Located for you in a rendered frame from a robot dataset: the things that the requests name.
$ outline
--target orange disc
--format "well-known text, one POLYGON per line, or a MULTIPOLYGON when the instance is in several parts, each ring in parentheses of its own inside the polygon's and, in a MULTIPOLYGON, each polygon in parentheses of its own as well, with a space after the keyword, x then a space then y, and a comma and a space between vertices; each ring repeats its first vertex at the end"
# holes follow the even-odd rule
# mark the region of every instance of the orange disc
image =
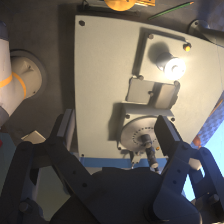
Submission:
POLYGON ((116 11, 125 11, 134 6, 137 0, 104 0, 108 7, 116 11))

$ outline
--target pencil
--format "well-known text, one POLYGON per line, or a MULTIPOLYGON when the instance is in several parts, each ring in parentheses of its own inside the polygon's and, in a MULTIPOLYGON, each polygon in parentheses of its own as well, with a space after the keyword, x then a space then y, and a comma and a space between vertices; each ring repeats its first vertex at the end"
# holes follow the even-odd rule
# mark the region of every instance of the pencil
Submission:
POLYGON ((193 4, 193 3, 194 3, 194 2, 187 2, 187 3, 184 3, 184 4, 182 4, 182 5, 176 6, 176 7, 174 7, 174 8, 168 9, 168 10, 166 10, 166 11, 163 11, 162 13, 158 13, 158 14, 152 16, 152 17, 149 17, 148 20, 152 20, 152 19, 154 19, 154 18, 156 18, 156 17, 158 17, 158 16, 164 15, 164 14, 169 13, 169 12, 171 12, 171 11, 175 11, 176 9, 183 8, 183 7, 185 7, 185 6, 187 6, 187 5, 191 5, 191 4, 193 4))

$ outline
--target perforated disc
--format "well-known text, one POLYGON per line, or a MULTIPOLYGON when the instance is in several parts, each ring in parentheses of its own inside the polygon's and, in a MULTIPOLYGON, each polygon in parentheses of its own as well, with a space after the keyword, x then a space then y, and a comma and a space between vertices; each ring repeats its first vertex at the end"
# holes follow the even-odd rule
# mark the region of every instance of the perforated disc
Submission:
POLYGON ((122 130, 121 144, 128 150, 133 152, 145 151, 142 145, 141 136, 149 134, 152 140, 152 146, 157 147, 158 141, 154 133, 154 125, 156 117, 140 117, 129 122, 122 130))

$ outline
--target blue edge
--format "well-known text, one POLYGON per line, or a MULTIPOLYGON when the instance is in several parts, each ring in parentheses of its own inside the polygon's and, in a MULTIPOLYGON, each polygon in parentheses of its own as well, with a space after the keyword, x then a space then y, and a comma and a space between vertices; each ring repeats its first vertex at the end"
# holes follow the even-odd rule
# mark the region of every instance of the blue edge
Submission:
MULTIPOLYGON (((164 167, 167 163, 165 158, 157 159, 159 167, 164 167)), ((80 162, 84 167, 116 167, 116 168, 131 168, 131 160, 129 158, 80 158, 80 162)), ((148 161, 142 158, 134 167, 148 167, 148 161)))

